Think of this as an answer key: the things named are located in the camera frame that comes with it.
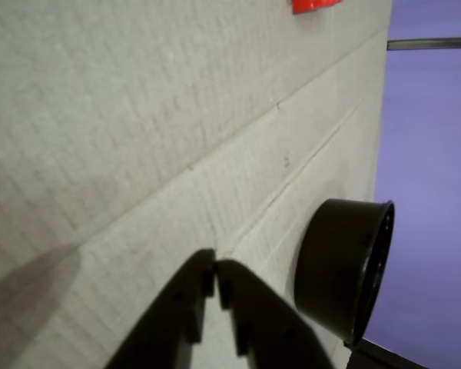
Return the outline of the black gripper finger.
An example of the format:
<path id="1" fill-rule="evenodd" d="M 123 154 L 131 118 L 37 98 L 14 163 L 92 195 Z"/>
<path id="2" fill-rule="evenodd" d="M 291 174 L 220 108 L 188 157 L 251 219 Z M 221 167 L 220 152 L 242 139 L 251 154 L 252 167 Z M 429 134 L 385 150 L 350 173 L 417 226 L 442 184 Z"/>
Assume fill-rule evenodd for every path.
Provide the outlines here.
<path id="1" fill-rule="evenodd" d="M 237 356 L 249 368 L 332 368 L 312 328 L 254 272 L 225 259 L 217 262 L 216 273 Z"/>
<path id="2" fill-rule="evenodd" d="M 189 368 L 214 295 L 215 251 L 192 254 L 142 314 L 107 368 Z"/>

